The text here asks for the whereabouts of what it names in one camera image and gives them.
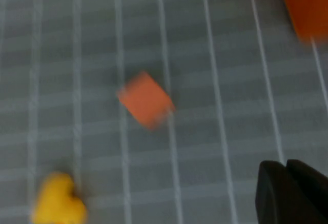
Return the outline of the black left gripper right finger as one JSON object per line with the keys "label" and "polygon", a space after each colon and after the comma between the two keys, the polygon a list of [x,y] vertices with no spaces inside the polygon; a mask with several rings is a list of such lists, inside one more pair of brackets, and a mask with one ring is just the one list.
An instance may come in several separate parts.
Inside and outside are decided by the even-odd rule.
{"label": "black left gripper right finger", "polygon": [[327,222],[327,176],[297,159],[289,159],[286,168],[317,215]]}

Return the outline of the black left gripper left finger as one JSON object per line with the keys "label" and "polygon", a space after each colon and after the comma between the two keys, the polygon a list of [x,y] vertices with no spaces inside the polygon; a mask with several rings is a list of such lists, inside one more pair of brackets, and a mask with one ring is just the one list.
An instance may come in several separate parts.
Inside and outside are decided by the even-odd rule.
{"label": "black left gripper left finger", "polygon": [[255,207],[258,223],[325,223],[286,165],[277,161],[265,160],[259,165]]}

